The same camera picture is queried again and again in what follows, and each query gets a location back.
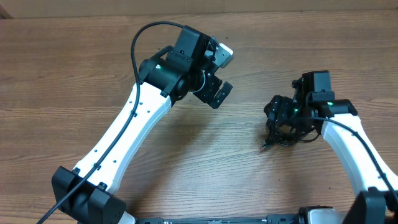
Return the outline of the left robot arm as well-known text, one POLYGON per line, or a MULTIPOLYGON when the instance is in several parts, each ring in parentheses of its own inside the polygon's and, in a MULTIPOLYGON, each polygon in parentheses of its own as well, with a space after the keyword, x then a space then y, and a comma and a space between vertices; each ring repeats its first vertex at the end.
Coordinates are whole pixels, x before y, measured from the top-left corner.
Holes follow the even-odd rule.
POLYGON ((96 146, 72 170, 56 170, 55 210, 78 223, 135 223, 116 192, 151 129, 189 93, 214 109, 229 95, 231 84, 215 73, 233 60, 233 51, 189 26, 180 29, 174 45, 134 64, 127 102, 96 146))

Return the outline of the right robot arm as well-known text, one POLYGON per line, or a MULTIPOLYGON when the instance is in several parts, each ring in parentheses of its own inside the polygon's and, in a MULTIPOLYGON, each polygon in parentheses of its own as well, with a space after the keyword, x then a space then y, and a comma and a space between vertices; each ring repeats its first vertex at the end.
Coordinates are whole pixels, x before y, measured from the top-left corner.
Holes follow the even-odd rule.
POLYGON ((347 212, 301 207, 288 223, 397 223, 397 174, 372 145, 350 100, 335 98, 329 71, 304 73, 292 87, 292 98, 276 95, 265 105, 268 136, 262 147, 309 143, 315 131, 338 156, 355 200, 347 212))

